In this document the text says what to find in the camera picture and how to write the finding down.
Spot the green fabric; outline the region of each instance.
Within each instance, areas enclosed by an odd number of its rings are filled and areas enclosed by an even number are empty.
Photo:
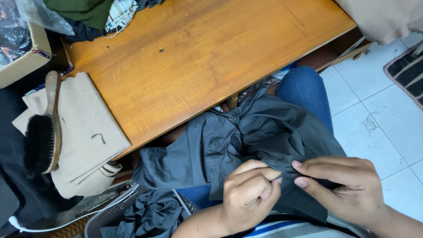
[[[113,0],[43,0],[57,14],[104,30]]]

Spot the black bristles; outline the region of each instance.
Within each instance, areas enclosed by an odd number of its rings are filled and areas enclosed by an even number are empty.
[[[25,133],[24,166],[30,176],[46,171],[53,158],[54,127],[48,116],[34,115],[29,119]]]

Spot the wooden tabletop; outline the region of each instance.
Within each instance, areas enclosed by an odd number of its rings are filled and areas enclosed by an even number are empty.
[[[354,27],[332,0],[166,0],[68,46],[70,75],[90,75],[131,141],[119,158]]]

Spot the gray basket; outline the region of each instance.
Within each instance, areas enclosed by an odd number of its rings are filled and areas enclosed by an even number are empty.
[[[111,204],[123,199],[125,196],[132,192],[132,194],[125,200],[111,206],[104,211],[98,212],[93,217],[91,217],[85,225],[85,238],[100,238],[102,236],[100,233],[100,228],[105,226],[118,226],[119,223],[124,219],[125,210],[134,204],[141,194],[147,192],[148,190],[150,189],[147,187],[136,187],[133,185],[126,192],[118,196],[115,200],[113,200],[113,202],[111,202]],[[200,210],[195,204],[179,194],[176,190],[173,189],[173,192],[189,215],[192,215],[193,213],[196,213]]]

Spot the floor tile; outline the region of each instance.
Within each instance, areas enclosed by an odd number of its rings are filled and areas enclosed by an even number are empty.
[[[407,47],[399,39],[384,46],[374,43],[367,55],[355,61],[347,59],[336,64],[335,68],[357,97],[364,100],[393,84],[383,72],[383,66],[406,50]]]
[[[381,179],[408,166],[362,103],[333,116],[332,122],[347,156],[372,161]]]
[[[363,104],[409,165],[423,159],[423,111],[397,85]]]
[[[423,34],[410,32],[410,34],[406,38],[401,39],[401,41],[405,46],[411,48],[423,41]]]
[[[423,184],[410,168],[384,179],[382,189],[387,205],[423,222]]]
[[[326,87],[332,116],[360,102],[335,67],[327,68],[320,76]]]
[[[420,182],[423,183],[423,161],[419,161],[411,165],[410,168],[414,171],[414,173],[420,179]]]

